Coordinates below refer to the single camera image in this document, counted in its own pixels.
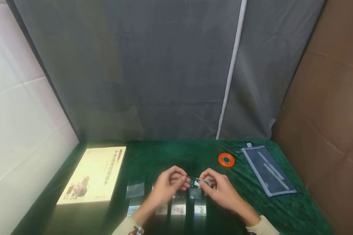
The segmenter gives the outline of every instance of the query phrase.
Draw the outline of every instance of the book cover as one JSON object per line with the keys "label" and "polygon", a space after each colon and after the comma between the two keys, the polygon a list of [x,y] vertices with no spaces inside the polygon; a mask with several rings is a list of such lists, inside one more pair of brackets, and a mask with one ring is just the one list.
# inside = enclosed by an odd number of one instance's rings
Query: book cover
{"label": "book cover", "polygon": [[126,147],[87,149],[57,205],[110,201]]}

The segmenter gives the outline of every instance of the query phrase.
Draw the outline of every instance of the orange tape roll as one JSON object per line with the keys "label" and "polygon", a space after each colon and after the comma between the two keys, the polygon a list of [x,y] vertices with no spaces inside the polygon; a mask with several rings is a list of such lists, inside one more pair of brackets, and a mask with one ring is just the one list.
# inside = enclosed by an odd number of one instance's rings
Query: orange tape roll
{"label": "orange tape roll", "polygon": [[235,160],[233,156],[231,156],[231,154],[221,153],[218,156],[218,162],[221,164],[221,166],[232,167],[234,165]]}

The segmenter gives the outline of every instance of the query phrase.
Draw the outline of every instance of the gray curtain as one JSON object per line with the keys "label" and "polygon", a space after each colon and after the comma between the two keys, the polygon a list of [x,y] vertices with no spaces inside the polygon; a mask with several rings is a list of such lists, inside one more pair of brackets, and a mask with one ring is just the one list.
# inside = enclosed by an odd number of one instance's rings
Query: gray curtain
{"label": "gray curtain", "polygon": [[324,0],[248,0],[220,139],[271,138]]}
{"label": "gray curtain", "polygon": [[215,138],[241,1],[14,3],[80,140]]}
{"label": "gray curtain", "polygon": [[[214,139],[240,0],[7,0],[81,141]],[[323,0],[248,0],[221,138],[269,138]]]}

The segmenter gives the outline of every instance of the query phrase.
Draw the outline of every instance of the table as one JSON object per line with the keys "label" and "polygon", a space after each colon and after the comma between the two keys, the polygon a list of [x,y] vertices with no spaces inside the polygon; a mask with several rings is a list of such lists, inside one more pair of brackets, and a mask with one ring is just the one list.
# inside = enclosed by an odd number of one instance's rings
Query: table
{"label": "table", "polygon": [[[253,146],[264,145],[284,171],[298,193],[268,198],[253,171],[241,153],[236,153],[251,142]],[[55,206],[70,176],[86,148],[127,146],[119,179],[110,202]],[[221,153],[235,158],[232,168],[218,163]],[[289,164],[279,146],[270,140],[204,140],[204,141],[105,141],[80,143],[59,171],[46,186],[13,234],[111,234],[127,213],[125,193],[131,179],[145,182],[146,194],[152,183],[165,169],[177,165],[188,175],[198,177],[206,168],[212,168],[228,176],[238,193],[254,209],[281,232],[281,234],[333,234],[330,226],[313,202],[298,175]],[[229,211],[207,199],[207,234],[245,234],[244,224]],[[193,215],[188,213],[181,231],[193,234]],[[155,233],[154,223],[145,226],[148,234]],[[156,225],[158,231],[168,234],[181,231],[167,230],[168,223]]]}

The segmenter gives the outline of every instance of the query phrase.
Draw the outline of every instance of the sleeve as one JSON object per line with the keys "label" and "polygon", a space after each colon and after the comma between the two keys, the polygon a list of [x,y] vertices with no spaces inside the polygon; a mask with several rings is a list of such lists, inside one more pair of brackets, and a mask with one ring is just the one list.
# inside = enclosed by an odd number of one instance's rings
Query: sleeve
{"label": "sleeve", "polygon": [[112,235],[141,235],[141,234],[144,234],[143,228],[137,225],[132,219],[132,217],[126,217],[112,233]]}
{"label": "sleeve", "polygon": [[279,235],[280,233],[271,225],[264,215],[260,216],[260,222],[252,227],[246,227],[248,232],[255,233],[256,235]]}

